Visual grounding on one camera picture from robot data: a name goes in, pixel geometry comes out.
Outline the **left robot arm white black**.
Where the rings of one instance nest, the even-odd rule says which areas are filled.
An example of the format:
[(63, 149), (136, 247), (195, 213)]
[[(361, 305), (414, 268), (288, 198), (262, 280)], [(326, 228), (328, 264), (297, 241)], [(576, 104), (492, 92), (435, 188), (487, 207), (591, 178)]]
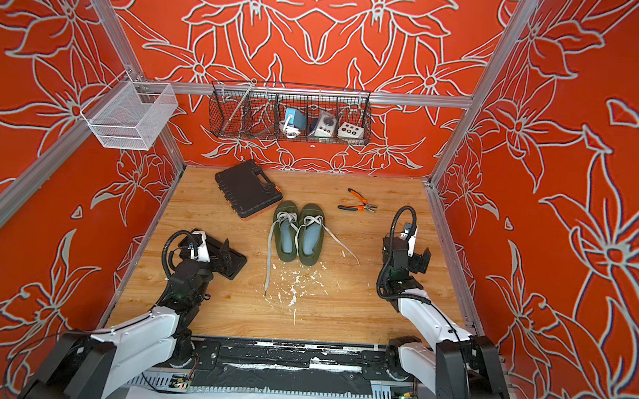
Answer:
[(64, 332), (18, 398), (107, 399), (157, 364), (191, 363), (189, 326), (209, 299), (209, 284), (217, 275), (234, 280), (247, 260), (204, 231), (175, 232), (160, 257), (166, 287), (156, 304), (108, 329)]

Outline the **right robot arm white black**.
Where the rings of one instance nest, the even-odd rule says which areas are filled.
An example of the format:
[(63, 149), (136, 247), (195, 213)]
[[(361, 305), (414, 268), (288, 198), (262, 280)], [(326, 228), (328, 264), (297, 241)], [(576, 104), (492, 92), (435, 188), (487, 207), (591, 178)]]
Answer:
[(495, 344), (458, 326), (432, 300), (413, 274), (426, 268), (431, 253), (409, 253), (406, 239), (383, 238), (378, 296), (419, 330), (425, 342), (394, 345), (398, 368), (413, 375), (436, 399), (510, 399)]

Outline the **green canvas shoe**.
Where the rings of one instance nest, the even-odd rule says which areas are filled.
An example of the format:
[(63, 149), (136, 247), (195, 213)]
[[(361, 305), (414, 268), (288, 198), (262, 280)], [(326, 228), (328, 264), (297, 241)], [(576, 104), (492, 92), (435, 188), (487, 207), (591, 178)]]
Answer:
[(268, 233), (264, 295), (268, 293), (271, 280), (272, 251), (275, 250), (283, 262), (290, 263), (297, 258), (298, 214), (300, 211), (296, 203), (286, 200), (279, 204), (273, 215)]
[(296, 234), (298, 256), (302, 265), (314, 266), (320, 259), (325, 235), (328, 235), (344, 252), (350, 254), (357, 264), (358, 256), (349, 249), (328, 227), (325, 213), (317, 204), (306, 204), (299, 215), (299, 230)]

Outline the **grey insole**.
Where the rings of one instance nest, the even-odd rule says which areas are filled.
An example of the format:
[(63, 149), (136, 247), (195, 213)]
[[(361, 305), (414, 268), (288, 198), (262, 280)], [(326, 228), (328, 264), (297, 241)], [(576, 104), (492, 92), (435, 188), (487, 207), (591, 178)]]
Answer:
[(302, 238), (303, 252), (307, 256), (314, 255), (318, 242), (321, 241), (321, 225), (312, 223), (305, 227), (304, 238)]

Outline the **light blue insole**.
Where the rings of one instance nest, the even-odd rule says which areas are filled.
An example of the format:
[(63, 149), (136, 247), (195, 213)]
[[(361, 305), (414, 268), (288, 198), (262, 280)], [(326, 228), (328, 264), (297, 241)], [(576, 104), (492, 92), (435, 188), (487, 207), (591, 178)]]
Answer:
[(284, 254), (292, 254), (295, 250), (294, 248), (294, 238), (295, 238), (295, 230), (288, 220), (283, 221), (279, 228), (280, 230), (280, 246)]

